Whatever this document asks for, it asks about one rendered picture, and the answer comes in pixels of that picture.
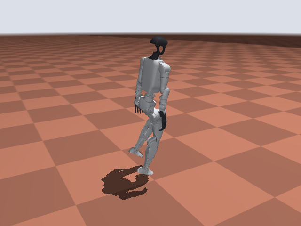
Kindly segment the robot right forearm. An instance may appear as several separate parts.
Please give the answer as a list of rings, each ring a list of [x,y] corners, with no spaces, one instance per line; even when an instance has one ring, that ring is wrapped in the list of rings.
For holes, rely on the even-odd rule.
[[[161,95],[159,97],[159,99],[160,99],[159,112],[163,111],[164,114],[166,113],[166,101],[168,99],[169,92],[170,92],[170,89],[169,88],[165,88],[164,92],[163,92],[163,95]]]

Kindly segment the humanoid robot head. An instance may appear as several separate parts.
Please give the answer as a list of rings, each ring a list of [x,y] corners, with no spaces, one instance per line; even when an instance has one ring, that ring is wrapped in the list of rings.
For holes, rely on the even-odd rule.
[[[160,37],[160,36],[156,36],[156,37],[152,38],[150,42],[152,44],[155,44],[155,46],[157,47],[157,51],[153,52],[152,56],[150,56],[149,59],[157,60],[159,55],[164,54],[165,48],[166,48],[166,45],[168,44],[168,42],[166,39],[164,39],[163,37]],[[160,46],[163,47],[162,52],[159,51]]]

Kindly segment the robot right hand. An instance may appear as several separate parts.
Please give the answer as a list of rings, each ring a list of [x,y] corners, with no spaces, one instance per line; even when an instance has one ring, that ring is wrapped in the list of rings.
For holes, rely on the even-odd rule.
[[[166,114],[164,114],[163,111],[160,111],[159,114],[160,117],[162,118],[162,129],[160,129],[159,131],[162,131],[166,127]]]

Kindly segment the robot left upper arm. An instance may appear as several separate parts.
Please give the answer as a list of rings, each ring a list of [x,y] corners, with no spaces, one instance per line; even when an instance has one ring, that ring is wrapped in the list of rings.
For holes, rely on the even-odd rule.
[[[141,77],[142,77],[142,69],[143,69],[143,62],[145,57],[141,58],[140,60],[140,70],[139,70],[139,76],[138,76],[138,82],[141,84]]]

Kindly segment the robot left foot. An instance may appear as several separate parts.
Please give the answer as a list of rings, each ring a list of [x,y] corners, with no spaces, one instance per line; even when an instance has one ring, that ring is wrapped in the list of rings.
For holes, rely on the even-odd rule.
[[[143,157],[143,155],[140,153],[140,151],[137,151],[136,148],[133,148],[133,147],[130,148],[129,152],[132,154],[138,155],[140,157]]]

